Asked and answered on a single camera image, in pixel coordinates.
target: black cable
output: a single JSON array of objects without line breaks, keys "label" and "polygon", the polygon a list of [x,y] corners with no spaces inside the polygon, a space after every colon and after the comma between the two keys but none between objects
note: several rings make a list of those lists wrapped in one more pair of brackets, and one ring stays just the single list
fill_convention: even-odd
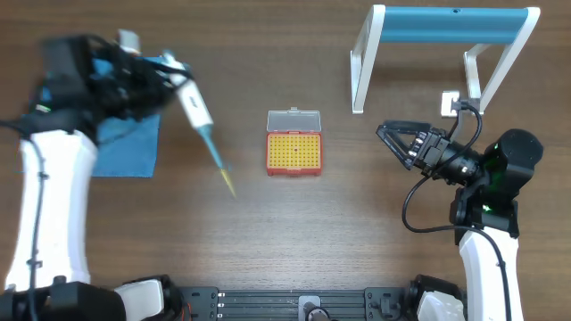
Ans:
[{"label": "black cable", "polygon": [[28,288],[28,301],[29,301],[29,315],[32,321],[38,321],[36,312],[36,297],[34,296],[34,291],[36,290],[36,268],[39,262],[37,261],[37,234],[39,229],[40,214],[42,212],[42,201],[44,199],[44,181],[47,179],[47,175],[44,168],[44,158],[42,157],[42,152],[39,150],[36,142],[34,142],[31,137],[20,127],[18,127],[13,122],[0,120],[0,127],[6,127],[13,129],[21,134],[21,138],[28,141],[36,153],[38,161],[38,173],[37,177],[39,179],[39,189],[37,196],[37,207],[36,207],[36,219],[34,220],[34,231],[32,234],[32,252],[30,259],[28,260],[29,265],[29,288]]},{"label": "black cable", "polygon": [[432,232],[440,232],[440,231],[449,231],[449,230],[459,229],[459,230],[466,230],[466,231],[472,231],[474,233],[478,233],[481,236],[483,236],[486,240],[488,240],[488,242],[490,242],[490,244],[493,247],[493,251],[495,252],[496,257],[498,258],[498,263],[500,266],[501,280],[503,282],[503,294],[504,294],[504,300],[505,300],[505,305],[506,305],[506,321],[511,321],[511,304],[509,301],[509,285],[508,285],[508,273],[506,272],[506,262],[504,262],[503,257],[501,256],[501,252],[500,252],[500,248],[498,247],[498,244],[496,244],[496,242],[487,233],[485,233],[484,231],[479,230],[477,228],[471,227],[471,226],[437,226],[437,227],[430,227],[430,228],[415,228],[415,227],[411,226],[407,220],[407,208],[409,207],[410,198],[412,198],[412,195],[418,190],[418,188],[420,186],[422,186],[428,179],[433,178],[436,175],[438,175],[444,168],[446,168],[453,161],[455,161],[459,156],[461,156],[464,152],[466,152],[476,142],[476,140],[480,136],[480,133],[482,133],[482,116],[480,116],[479,110],[477,110],[476,108],[474,108],[471,105],[462,106],[462,110],[470,110],[476,115],[476,119],[477,119],[478,124],[477,124],[476,132],[474,133],[474,136],[472,137],[472,139],[470,139],[470,141],[466,144],[466,146],[464,146],[464,148],[461,151],[457,152],[452,157],[450,157],[447,161],[445,161],[430,176],[423,177],[420,181],[418,181],[418,183],[416,185],[414,185],[412,187],[409,194],[407,195],[407,198],[404,200],[404,203],[402,204],[402,223],[411,232],[414,232],[414,233],[432,233]]}]

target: clear plastic lid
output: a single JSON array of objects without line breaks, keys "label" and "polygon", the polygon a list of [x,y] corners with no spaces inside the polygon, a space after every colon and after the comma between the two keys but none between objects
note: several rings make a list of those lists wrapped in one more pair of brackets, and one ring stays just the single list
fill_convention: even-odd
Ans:
[{"label": "clear plastic lid", "polygon": [[321,116],[319,111],[298,111],[292,107],[289,111],[268,111],[269,132],[320,132]]}]

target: wooden table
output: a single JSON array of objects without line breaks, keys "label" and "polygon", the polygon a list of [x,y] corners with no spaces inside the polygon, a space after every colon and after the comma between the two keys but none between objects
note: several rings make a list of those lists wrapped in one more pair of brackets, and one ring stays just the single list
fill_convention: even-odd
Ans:
[{"label": "wooden table", "polygon": [[[375,135],[386,119],[449,128],[445,89],[465,90],[467,45],[385,45],[365,114],[351,115],[349,51],[373,1],[5,0],[0,10],[3,119],[21,112],[40,71],[37,41],[133,29],[147,55],[164,48],[192,64],[232,164],[237,201],[177,103],[161,124],[152,179],[93,179],[87,257],[94,284],[166,273],[178,284],[225,289],[362,289],[404,286],[416,274],[465,283],[452,233],[414,235],[400,211],[420,179]],[[492,1],[386,1],[387,5],[513,6]],[[532,1],[542,17],[493,97],[476,144],[510,128],[545,146],[521,191],[518,276],[528,320],[569,319],[571,301],[571,3]],[[479,57],[488,79],[500,48]],[[321,111],[321,177],[268,177],[268,110]],[[463,139],[475,124],[466,127]],[[21,202],[16,136],[0,135],[0,276],[12,260]],[[448,221],[455,187],[431,182],[410,206],[415,226]]]}]

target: blue towel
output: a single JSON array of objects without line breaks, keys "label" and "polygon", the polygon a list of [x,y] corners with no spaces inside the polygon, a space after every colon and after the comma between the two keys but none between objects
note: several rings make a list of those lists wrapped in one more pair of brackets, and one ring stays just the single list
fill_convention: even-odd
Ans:
[{"label": "blue towel", "polygon": [[[95,60],[95,69],[104,74],[111,64]],[[44,100],[50,99],[44,89]],[[161,115],[153,115],[140,122],[132,119],[107,119],[98,128],[100,142],[94,177],[153,177],[157,161]]]}]

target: pipette tip box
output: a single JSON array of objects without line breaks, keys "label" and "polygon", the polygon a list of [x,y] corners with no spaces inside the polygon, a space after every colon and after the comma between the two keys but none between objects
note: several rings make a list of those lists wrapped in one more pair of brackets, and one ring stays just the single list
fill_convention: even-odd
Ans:
[{"label": "pipette tip box", "polygon": [[268,112],[266,168],[274,175],[320,175],[323,141],[319,111]]}]

